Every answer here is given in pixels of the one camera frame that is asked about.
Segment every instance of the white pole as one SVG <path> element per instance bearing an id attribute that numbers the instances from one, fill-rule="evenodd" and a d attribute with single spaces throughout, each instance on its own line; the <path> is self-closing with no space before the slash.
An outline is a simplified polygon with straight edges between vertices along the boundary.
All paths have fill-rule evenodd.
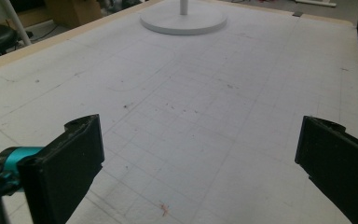
<path id="1" fill-rule="evenodd" d="M 296 0 L 298 3 L 306 3 L 306 4 L 312 4 L 312 5 L 318 5 L 323 7 L 336 7 L 336 3 L 329 3 L 329 2 L 318 2 L 318 1 L 312 1 L 312 0 Z"/>
<path id="2" fill-rule="evenodd" d="M 188 11 L 188 0 L 180 0 L 180 14 L 187 15 Z"/>
<path id="3" fill-rule="evenodd" d="M 27 33 L 22 26 L 22 23 L 17 16 L 16 11 L 14 10 L 13 6 L 9 2 L 9 0 L 1 0 L 2 4 L 5 6 L 7 13 L 9 14 L 10 18 L 13 20 L 14 24 L 16 25 L 17 31 L 19 31 L 21 39 L 24 41 L 25 46 L 31 45 L 31 40 L 28 38 Z"/>

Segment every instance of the white tabletop surface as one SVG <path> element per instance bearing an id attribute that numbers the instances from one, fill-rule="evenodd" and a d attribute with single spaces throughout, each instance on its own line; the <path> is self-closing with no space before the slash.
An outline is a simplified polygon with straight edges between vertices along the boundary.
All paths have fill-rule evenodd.
<path id="1" fill-rule="evenodd" d="M 0 151 L 100 114 L 103 169 L 68 223 L 350 223 L 294 158 L 306 115 L 358 137 L 355 27 L 208 4 L 215 33 L 153 33 L 141 10 L 0 66 Z"/>

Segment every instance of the round white base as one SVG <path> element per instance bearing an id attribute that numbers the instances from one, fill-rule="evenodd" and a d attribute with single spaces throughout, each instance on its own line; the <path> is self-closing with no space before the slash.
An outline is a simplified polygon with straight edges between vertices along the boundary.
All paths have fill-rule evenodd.
<path id="1" fill-rule="evenodd" d="M 205 3 L 189 0 L 187 15 L 180 15 L 180 1 L 165 0 L 141 13 L 141 24 L 166 35 L 203 35 L 224 27 L 227 16 Z"/>

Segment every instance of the table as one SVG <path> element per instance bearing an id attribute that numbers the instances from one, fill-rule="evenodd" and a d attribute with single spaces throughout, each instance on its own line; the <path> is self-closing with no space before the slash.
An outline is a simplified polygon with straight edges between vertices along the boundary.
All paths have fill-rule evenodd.
<path id="1" fill-rule="evenodd" d="M 355 27 L 205 1 L 227 26 L 162 35 L 139 22 L 155 4 L 1 57 L 0 151 L 98 113 L 106 160 L 68 223 L 350 223 L 294 158 L 304 115 L 358 137 Z"/>

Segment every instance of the cable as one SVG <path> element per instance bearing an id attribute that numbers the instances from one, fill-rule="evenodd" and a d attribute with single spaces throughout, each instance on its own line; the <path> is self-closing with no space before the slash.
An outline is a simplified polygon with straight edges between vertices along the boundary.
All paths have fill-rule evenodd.
<path id="1" fill-rule="evenodd" d="M 36 41 L 36 40 L 40 40 L 40 39 L 42 39 L 42 38 L 45 38 L 47 35 L 51 34 L 53 31 L 55 31 L 55 29 L 57 29 L 57 27 L 58 27 L 58 25 L 56 25 L 56 26 L 55 26 L 52 30 L 50 30 L 47 34 L 42 35 L 42 36 L 40 36 L 40 37 L 37 38 L 37 39 L 32 39 L 31 41 Z"/>

